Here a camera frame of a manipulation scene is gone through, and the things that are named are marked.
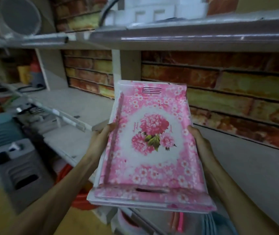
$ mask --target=gray plastic stool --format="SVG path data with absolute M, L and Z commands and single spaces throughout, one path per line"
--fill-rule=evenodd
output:
M 16 213 L 40 198 L 53 185 L 50 174 L 28 138 L 0 146 L 0 180 Z

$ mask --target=yellow container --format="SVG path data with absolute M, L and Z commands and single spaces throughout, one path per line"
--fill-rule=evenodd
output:
M 17 70 L 19 71 L 21 83 L 29 85 L 29 83 L 32 80 L 31 67 L 30 66 L 18 66 Z

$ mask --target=black cable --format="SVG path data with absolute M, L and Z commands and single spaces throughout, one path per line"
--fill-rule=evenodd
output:
M 41 87 L 41 88 L 36 88 L 36 89 L 33 89 L 33 90 L 21 91 L 22 89 L 29 88 L 29 87 L 32 87 L 32 86 L 31 86 L 31 85 L 28 85 L 28 86 L 19 87 L 16 91 L 18 91 L 18 92 L 20 92 L 20 93 L 27 93 L 27 92 L 41 91 L 41 90 L 46 89 L 46 87 L 43 86 L 43 87 Z
M 114 6 L 114 4 L 116 4 L 119 0 L 110 0 L 105 6 L 104 8 L 102 8 L 101 12 L 100 12 L 100 19 L 98 22 L 98 26 L 102 27 L 103 23 L 106 19 L 106 15 L 108 14 L 108 12 L 110 11 L 111 7 Z

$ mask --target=person's right arm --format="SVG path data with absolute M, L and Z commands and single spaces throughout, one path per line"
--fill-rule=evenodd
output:
M 279 226 L 255 205 L 220 165 L 210 142 L 198 129 L 188 126 L 188 130 L 196 140 L 205 178 L 225 206 L 239 235 L 279 235 Z

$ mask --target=large pink peony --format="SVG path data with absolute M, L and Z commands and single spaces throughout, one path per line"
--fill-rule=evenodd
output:
M 169 122 L 159 114 L 146 113 L 140 121 L 140 128 L 148 135 L 163 133 L 169 127 Z
M 174 146 L 174 139 L 169 133 L 163 133 L 160 135 L 160 145 L 165 148 Z
M 136 134 L 132 138 L 132 147 L 135 151 L 140 152 L 145 156 L 154 150 L 153 146 L 148 146 L 147 142 L 145 142 L 145 136 L 141 133 Z

